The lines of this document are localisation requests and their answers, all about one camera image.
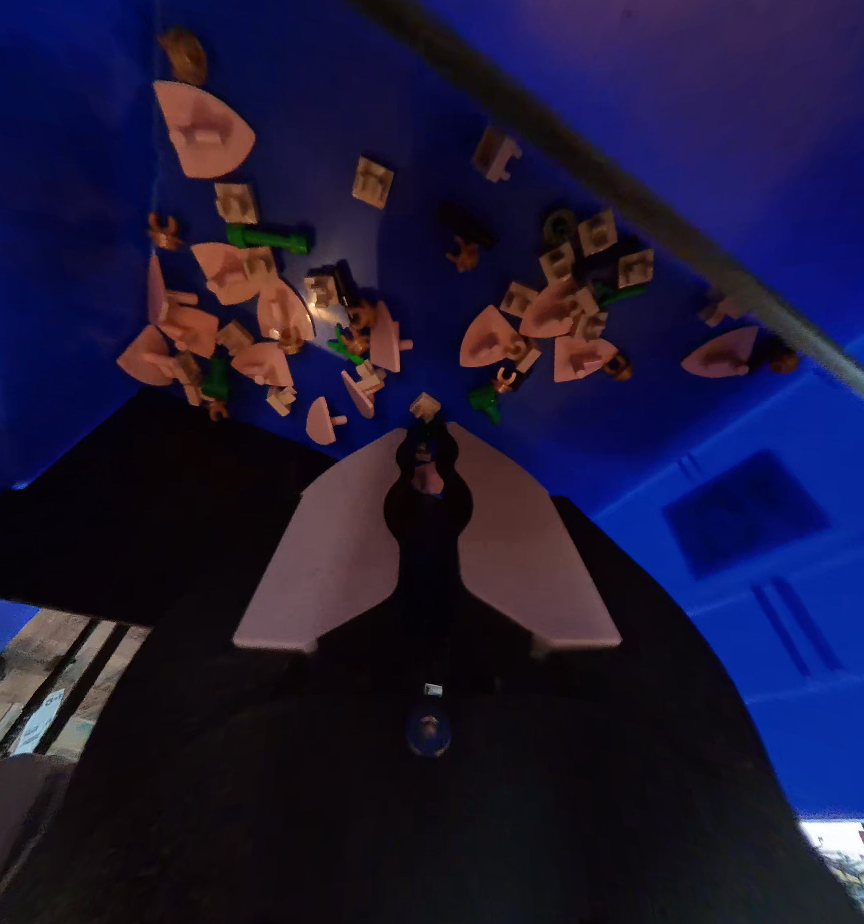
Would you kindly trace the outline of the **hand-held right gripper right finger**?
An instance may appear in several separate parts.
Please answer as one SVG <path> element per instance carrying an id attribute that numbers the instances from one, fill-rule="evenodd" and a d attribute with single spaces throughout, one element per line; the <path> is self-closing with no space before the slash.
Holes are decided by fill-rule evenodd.
<path id="1" fill-rule="evenodd" d="M 546 489 L 456 423 L 455 471 L 472 513 L 458 537 L 461 578 L 547 648 L 612 648 L 621 634 Z"/>

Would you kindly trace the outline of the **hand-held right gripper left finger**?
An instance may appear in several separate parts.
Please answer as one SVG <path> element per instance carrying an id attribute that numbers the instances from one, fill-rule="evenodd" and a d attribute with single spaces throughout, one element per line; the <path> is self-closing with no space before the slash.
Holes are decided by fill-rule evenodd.
<path id="1" fill-rule="evenodd" d="M 311 652 L 326 633 L 385 601 L 400 547 L 384 503 L 400 477 L 396 428 L 337 461 L 299 503 L 233 636 L 241 649 Z"/>

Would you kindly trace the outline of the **blue storage bin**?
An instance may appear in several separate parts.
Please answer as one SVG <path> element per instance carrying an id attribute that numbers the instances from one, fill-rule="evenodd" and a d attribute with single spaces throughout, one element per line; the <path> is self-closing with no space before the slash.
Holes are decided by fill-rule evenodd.
<path id="1" fill-rule="evenodd" d="M 864 364 L 864 2 L 424 2 Z M 607 333 L 633 363 L 556 384 L 553 356 L 502 421 L 474 411 L 488 370 L 461 370 L 470 320 L 511 281 L 543 276 L 542 215 L 603 199 L 524 136 L 506 182 L 472 152 L 491 117 L 347 2 L 0 2 L 0 500 L 128 399 L 218 427 L 116 357 L 146 323 L 146 214 L 224 240 L 213 184 L 184 177 L 152 82 L 157 35 L 194 32 L 209 90 L 257 136 L 238 179 L 263 224 L 302 227 L 302 289 L 345 261 L 415 349 L 353 413 L 329 456 L 410 418 L 420 392 L 595 518 L 687 611 L 732 676 L 789 800 L 864 818 L 864 400 L 805 358 L 704 380 L 717 287 L 617 211 L 657 253 Z M 353 196 L 361 157 L 391 171 Z M 442 203 L 493 238 L 471 271 L 446 258 Z"/>

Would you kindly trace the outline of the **scattered gold brick bits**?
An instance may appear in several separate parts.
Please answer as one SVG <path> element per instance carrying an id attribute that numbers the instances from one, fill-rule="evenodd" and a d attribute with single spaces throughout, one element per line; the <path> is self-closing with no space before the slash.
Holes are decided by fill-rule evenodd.
<path id="1" fill-rule="evenodd" d="M 182 89 L 198 89 L 207 76 L 206 53 L 199 40 L 187 29 L 176 26 L 165 31 L 158 40 L 168 57 L 176 86 Z M 160 225 L 159 215 L 150 213 L 148 221 L 148 235 L 157 248 L 175 251 L 182 246 L 179 225 L 173 216 L 169 216 L 166 223 Z M 457 251 L 449 252 L 447 259 L 454 263 L 459 272 L 474 269 L 481 256 L 479 243 L 459 236 L 454 237 L 454 243 Z M 598 365 L 597 344 L 597 340 L 589 341 L 590 350 L 585 357 L 586 363 L 580 363 L 575 367 L 575 376 L 581 378 L 587 372 L 602 369 L 614 381 L 629 380 L 633 375 L 633 365 L 617 350 L 601 366 Z M 800 364 L 800 356 L 797 353 L 781 342 L 772 343 L 769 347 L 770 349 L 753 363 L 754 370 L 767 367 L 778 374 L 795 372 Z"/>

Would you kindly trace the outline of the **scattered tan clip plates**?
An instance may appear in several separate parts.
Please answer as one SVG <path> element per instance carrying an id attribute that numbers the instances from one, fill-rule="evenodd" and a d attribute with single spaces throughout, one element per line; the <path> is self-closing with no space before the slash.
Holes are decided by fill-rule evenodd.
<path id="1" fill-rule="evenodd" d="M 240 154 L 245 154 L 242 144 L 239 148 L 230 146 L 239 141 L 238 130 L 231 135 L 216 128 L 183 127 L 170 135 L 176 147 L 186 176 L 200 179 L 219 178 L 241 163 Z M 353 196 L 363 202 L 380 206 L 389 191 L 392 172 L 364 157 L 359 160 L 353 185 Z M 606 210 L 588 222 L 577 225 L 581 241 L 586 245 L 586 256 L 608 256 L 610 249 L 601 250 L 600 245 L 622 243 L 614 233 L 611 211 Z M 541 264 L 548 285 L 539 293 L 523 285 L 512 283 L 499 308 L 488 306 L 467 331 L 461 347 L 461 366 L 478 367 L 503 363 L 492 385 L 496 392 L 507 392 L 518 375 L 527 372 L 540 355 L 534 345 L 537 339 L 555 341 L 556 383 L 582 379 L 575 376 L 575 367 L 586 363 L 590 350 L 589 341 L 597 340 L 598 365 L 608 359 L 617 349 L 607 340 L 596 336 L 606 327 L 606 308 L 599 308 L 593 295 L 591 283 L 585 283 L 573 292 L 573 268 L 577 256 L 571 246 L 571 236 L 559 237 L 559 244 L 541 257 Z M 646 249 L 625 254 L 619 259 L 615 273 L 619 287 L 649 281 L 641 276 L 650 271 L 653 251 Z M 520 318 L 518 330 L 500 314 L 508 313 Z M 413 341 L 400 338 L 399 327 L 392 321 L 389 311 L 380 302 L 376 306 L 353 305 L 348 308 L 346 336 L 368 341 L 362 355 L 365 362 L 356 366 L 360 377 L 357 384 L 344 372 L 342 379 L 361 411 L 368 418 L 374 416 L 374 392 L 383 385 L 384 376 L 378 378 L 381 369 L 398 372 L 400 354 L 413 347 Z M 754 342 L 758 334 L 756 326 L 746 326 L 714 338 L 694 350 L 681 362 L 681 368 L 692 375 L 707 379 L 722 379 L 749 374 L 749 363 Z M 514 362 L 517 372 L 507 378 L 504 375 L 505 362 Z"/>

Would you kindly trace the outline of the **grey curved bar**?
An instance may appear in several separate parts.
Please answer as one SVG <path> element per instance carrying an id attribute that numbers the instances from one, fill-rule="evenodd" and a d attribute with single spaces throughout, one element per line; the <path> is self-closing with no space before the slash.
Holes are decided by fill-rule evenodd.
<path id="1" fill-rule="evenodd" d="M 864 364 L 418 2 L 353 8 L 864 400 Z"/>

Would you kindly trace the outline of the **scattered pink brick petals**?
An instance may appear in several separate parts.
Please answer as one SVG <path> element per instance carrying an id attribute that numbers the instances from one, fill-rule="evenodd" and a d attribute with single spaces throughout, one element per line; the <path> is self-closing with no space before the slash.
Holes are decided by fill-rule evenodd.
<path id="1" fill-rule="evenodd" d="M 255 143 L 250 126 L 217 97 L 190 83 L 155 80 L 154 91 L 174 150 L 189 179 L 218 179 L 241 166 Z M 360 298 L 346 285 L 338 265 L 304 279 L 309 301 L 304 303 L 276 270 L 273 250 L 301 256 L 310 253 L 305 234 L 280 235 L 256 225 L 257 213 L 247 184 L 215 183 L 218 213 L 229 243 L 203 242 L 191 251 L 206 277 L 207 288 L 224 306 L 257 297 L 257 319 L 264 340 L 256 341 L 247 328 L 197 308 L 191 292 L 168 289 L 157 252 L 147 272 L 148 324 L 117 358 L 117 364 L 146 385 L 179 382 L 185 398 L 206 407 L 212 421 L 227 418 L 231 384 L 229 367 L 267 389 L 265 401 L 287 416 L 299 390 L 294 385 L 287 356 L 313 342 L 313 318 L 332 308 L 346 314 L 333 317 L 335 336 L 324 345 L 354 366 L 340 378 L 349 399 L 367 420 L 376 413 L 376 395 L 387 385 L 386 376 L 401 372 L 404 351 L 414 341 L 401 337 L 400 324 L 381 300 Z M 458 272 L 470 271 L 493 238 L 472 215 L 442 203 L 439 220 L 453 234 L 455 252 L 446 253 Z M 575 382 L 601 369 L 613 380 L 626 382 L 633 364 L 613 343 L 604 339 L 607 309 L 645 293 L 655 268 L 651 248 L 631 250 L 619 238 L 610 210 L 576 225 L 576 215 L 555 212 L 544 224 L 544 239 L 553 244 L 540 257 L 548 285 L 540 292 L 511 281 L 498 306 L 487 305 L 467 329 L 460 351 L 462 368 L 500 363 L 495 377 L 472 389 L 472 408 L 491 422 L 500 422 L 498 399 L 511 393 L 530 374 L 542 352 L 539 340 L 554 341 L 553 381 Z M 578 257 L 595 260 L 586 278 L 576 283 Z M 681 362 L 696 377 L 723 379 L 758 370 L 765 355 L 756 356 L 761 329 L 750 324 L 703 342 Z"/>

